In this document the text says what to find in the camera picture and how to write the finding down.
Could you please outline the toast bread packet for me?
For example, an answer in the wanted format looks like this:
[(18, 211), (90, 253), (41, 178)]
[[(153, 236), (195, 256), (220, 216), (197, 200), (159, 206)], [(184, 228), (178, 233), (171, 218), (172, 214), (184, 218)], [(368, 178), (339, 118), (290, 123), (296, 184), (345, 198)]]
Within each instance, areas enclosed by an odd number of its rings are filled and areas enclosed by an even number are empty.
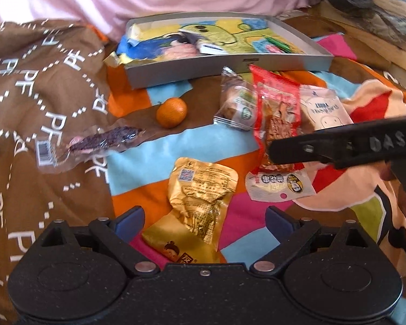
[(333, 90), (312, 85), (300, 86), (301, 130), (304, 134), (353, 123)]

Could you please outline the gold foil snack packet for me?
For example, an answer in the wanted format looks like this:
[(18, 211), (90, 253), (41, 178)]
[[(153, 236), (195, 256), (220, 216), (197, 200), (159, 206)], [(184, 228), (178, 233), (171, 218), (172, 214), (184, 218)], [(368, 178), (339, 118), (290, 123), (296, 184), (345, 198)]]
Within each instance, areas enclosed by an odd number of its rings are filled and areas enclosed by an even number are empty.
[(143, 241), (174, 263), (221, 263), (218, 245), (237, 181), (230, 167), (178, 158), (168, 184), (171, 211), (142, 233)]

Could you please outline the clear packet dark dried fruit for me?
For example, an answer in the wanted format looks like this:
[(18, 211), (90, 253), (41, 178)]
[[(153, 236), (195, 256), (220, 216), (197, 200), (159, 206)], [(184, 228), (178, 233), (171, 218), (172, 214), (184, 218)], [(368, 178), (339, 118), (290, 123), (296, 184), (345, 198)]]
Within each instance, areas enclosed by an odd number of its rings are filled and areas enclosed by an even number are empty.
[(106, 158), (135, 148), (146, 139), (146, 131), (129, 125), (97, 128), (94, 133), (77, 135), (60, 145), (51, 139), (36, 140), (36, 163), (46, 174), (68, 172), (94, 158)]

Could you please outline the red tofu skewer snack packet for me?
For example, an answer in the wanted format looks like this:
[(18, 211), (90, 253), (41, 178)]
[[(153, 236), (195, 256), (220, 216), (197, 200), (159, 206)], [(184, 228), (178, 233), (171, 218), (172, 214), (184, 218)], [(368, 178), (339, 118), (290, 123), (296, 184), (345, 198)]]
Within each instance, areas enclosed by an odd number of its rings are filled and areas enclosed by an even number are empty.
[(245, 177), (253, 201), (280, 203), (315, 194), (303, 164), (277, 164), (270, 145), (297, 135), (301, 125), (299, 83), (256, 65), (250, 67), (257, 93), (254, 138), (259, 146), (257, 166)]

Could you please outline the orange mandarin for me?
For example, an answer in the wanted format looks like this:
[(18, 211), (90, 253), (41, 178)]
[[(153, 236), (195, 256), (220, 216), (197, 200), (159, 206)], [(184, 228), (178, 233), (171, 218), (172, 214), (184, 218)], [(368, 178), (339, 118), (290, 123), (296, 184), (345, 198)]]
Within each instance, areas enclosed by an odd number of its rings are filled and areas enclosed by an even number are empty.
[(179, 97), (167, 99), (158, 107), (156, 120), (163, 128), (177, 127), (187, 116), (188, 107), (184, 100)]

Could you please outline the clear pastry packet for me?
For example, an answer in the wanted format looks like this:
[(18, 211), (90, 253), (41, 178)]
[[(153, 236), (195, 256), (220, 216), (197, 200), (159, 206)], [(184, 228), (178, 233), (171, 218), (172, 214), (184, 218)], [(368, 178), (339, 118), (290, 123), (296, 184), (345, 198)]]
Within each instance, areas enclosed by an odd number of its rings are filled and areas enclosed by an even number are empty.
[(229, 67), (221, 73), (220, 107), (214, 123), (242, 131), (254, 128), (257, 119), (257, 93), (252, 84)]

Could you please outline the blue white snack packet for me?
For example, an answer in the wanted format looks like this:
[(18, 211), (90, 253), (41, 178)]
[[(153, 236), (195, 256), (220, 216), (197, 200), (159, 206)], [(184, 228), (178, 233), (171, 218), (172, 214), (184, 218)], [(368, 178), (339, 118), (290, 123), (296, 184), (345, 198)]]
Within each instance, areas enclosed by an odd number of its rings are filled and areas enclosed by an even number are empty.
[(186, 40), (192, 44), (200, 54), (203, 55), (227, 55), (228, 52), (222, 47), (214, 44), (206, 37), (198, 34), (197, 32), (191, 32), (185, 29), (179, 29), (179, 32), (186, 38)]

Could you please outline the colourful striped blanket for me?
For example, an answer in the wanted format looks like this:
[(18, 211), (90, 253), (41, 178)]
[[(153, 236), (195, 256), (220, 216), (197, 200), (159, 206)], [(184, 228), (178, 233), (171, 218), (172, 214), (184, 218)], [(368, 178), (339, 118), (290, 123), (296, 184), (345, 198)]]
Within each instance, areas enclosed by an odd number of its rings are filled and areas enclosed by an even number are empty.
[[(381, 60), (362, 41), (336, 34), (334, 27), (316, 25), (304, 32), (342, 51), (327, 72), (290, 71), (288, 78), (334, 90), (356, 122), (406, 114), (406, 71)], [(212, 121), (219, 104), (219, 77), (134, 90), (120, 65), (107, 69), (107, 83), (110, 113), (127, 118), (152, 136), (137, 148), (106, 158), (116, 215), (141, 206), (146, 226), (154, 224), (171, 209), (167, 186), (174, 162), (180, 157), (195, 158), (231, 167), (239, 175), (221, 233), (222, 260), (252, 263), (275, 247), (276, 239), (265, 226), (267, 204), (251, 200), (245, 189), (245, 176), (257, 162), (253, 135)], [(156, 111), (171, 97), (184, 100), (188, 114), (177, 127), (167, 129), (158, 124)], [(312, 171), (309, 178), (315, 195), (279, 203), (279, 208), (327, 226), (357, 220), (404, 278), (395, 320), (406, 324), (406, 202), (397, 183), (381, 180), (380, 168), (374, 164)]]

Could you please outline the grey cardboard tray box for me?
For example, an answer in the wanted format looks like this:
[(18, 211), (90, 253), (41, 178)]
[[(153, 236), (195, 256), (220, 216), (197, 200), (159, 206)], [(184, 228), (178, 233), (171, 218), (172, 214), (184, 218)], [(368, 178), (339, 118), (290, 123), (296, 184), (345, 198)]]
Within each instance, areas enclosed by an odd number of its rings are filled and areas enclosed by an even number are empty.
[(306, 37), (278, 18), (267, 15), (253, 15), (239, 12), (176, 12), (134, 18), (127, 22), (128, 28), (134, 23), (154, 21), (184, 21), (187, 18), (264, 18), (270, 28), (286, 37), (301, 48), (303, 54), (230, 54), (226, 56), (194, 57), (166, 62), (154, 62), (145, 65), (125, 65), (130, 84), (134, 88), (152, 87), (171, 82), (184, 81), (221, 73), (223, 67), (229, 67), (236, 73), (248, 72), (249, 65), (256, 65), (267, 70), (327, 70), (333, 56), (324, 47)]

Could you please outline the green snack packet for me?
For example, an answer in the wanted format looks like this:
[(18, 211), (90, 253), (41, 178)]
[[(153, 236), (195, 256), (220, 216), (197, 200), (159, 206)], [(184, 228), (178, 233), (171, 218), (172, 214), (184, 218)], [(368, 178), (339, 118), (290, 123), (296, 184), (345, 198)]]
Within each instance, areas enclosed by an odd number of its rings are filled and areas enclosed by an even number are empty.
[(271, 43), (272, 45), (274, 45), (275, 47), (277, 47), (278, 49), (282, 50), (283, 52), (285, 52), (287, 54), (291, 54), (293, 52), (291, 47), (288, 44), (286, 44), (284, 42), (281, 42), (278, 39), (275, 39), (275, 38), (273, 38), (271, 36), (265, 36), (265, 39), (269, 43)]

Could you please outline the light blue pink snack packet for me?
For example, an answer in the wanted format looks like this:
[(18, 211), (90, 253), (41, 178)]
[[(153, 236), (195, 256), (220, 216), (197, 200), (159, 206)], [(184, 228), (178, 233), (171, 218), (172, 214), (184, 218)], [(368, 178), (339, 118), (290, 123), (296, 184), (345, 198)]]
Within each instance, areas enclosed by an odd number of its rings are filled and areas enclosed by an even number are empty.
[(282, 50), (269, 43), (266, 39), (259, 39), (253, 41), (251, 44), (254, 49), (261, 54), (286, 54)]

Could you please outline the brown PF patterned cloth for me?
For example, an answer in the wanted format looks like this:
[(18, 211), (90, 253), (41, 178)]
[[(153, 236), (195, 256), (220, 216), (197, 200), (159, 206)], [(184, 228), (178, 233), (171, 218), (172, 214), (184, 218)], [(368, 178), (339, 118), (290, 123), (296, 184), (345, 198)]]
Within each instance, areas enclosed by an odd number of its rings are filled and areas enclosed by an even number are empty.
[(49, 223), (114, 215), (105, 158), (51, 175), (36, 160), (40, 140), (62, 143), (113, 123), (108, 43), (76, 21), (0, 23), (0, 324), (16, 318), (9, 275)]

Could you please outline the colourful bird drawing paper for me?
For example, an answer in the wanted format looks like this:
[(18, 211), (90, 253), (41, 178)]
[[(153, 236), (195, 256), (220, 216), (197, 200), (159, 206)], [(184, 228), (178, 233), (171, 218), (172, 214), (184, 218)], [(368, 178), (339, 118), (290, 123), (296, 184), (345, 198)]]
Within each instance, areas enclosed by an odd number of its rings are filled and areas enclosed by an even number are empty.
[(260, 54), (252, 42), (271, 36), (288, 44), (292, 54), (304, 51), (286, 37), (274, 32), (264, 18), (187, 18), (184, 21), (154, 21), (134, 23), (121, 39), (117, 50), (105, 58), (110, 67), (145, 65), (154, 62), (182, 60), (203, 55), (179, 32), (197, 32), (230, 54)]

